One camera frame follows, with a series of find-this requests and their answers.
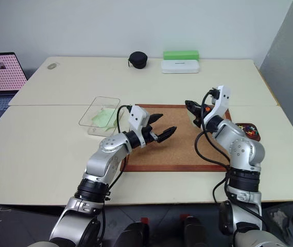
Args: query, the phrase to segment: white wall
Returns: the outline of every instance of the white wall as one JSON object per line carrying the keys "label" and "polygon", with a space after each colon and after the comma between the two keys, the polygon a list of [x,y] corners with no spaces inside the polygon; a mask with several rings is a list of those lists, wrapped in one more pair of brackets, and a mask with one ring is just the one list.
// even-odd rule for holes
{"label": "white wall", "polygon": [[292,0],[0,0],[0,52],[24,69],[47,57],[197,49],[260,66]]}

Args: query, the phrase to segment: clear plastic tray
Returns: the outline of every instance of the clear plastic tray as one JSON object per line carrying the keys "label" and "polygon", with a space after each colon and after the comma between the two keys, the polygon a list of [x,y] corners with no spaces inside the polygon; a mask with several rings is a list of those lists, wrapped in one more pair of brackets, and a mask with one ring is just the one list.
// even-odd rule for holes
{"label": "clear plastic tray", "polygon": [[116,129],[116,112],[120,99],[96,97],[88,107],[79,125],[87,126],[89,135],[111,136]]}

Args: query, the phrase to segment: white table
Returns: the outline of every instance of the white table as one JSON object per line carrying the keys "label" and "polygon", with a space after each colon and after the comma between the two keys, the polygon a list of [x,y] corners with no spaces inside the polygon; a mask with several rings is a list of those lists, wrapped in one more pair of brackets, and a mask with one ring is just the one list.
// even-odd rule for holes
{"label": "white table", "polygon": [[[200,60],[197,74],[163,74],[162,59],[144,69],[128,67],[126,58],[50,57],[10,101],[10,105],[90,105],[96,96],[122,104],[201,102],[212,87],[232,91],[229,105],[277,105],[252,60]],[[54,69],[47,69],[58,63]]]}
{"label": "white table", "polygon": [[[78,121],[84,105],[10,107],[0,119],[0,204],[65,205],[101,137]],[[293,200],[293,127],[279,106],[232,106],[234,122],[252,122],[266,150],[263,201]],[[107,204],[212,202],[222,172],[127,172]],[[219,200],[225,199],[223,188]]]}

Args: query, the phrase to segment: white box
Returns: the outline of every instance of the white box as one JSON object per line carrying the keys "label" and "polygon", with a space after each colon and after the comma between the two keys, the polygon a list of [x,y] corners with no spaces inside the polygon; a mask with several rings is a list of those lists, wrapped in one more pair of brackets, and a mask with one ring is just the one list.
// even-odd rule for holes
{"label": "white box", "polygon": [[199,61],[197,60],[162,60],[162,73],[198,73],[200,70]]}

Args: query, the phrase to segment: pink screen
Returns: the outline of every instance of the pink screen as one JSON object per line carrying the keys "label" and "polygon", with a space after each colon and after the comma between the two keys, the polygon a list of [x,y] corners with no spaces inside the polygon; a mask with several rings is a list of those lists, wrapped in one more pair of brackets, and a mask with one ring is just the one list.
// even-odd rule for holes
{"label": "pink screen", "polygon": [[0,91],[19,90],[26,77],[15,55],[0,55]]}

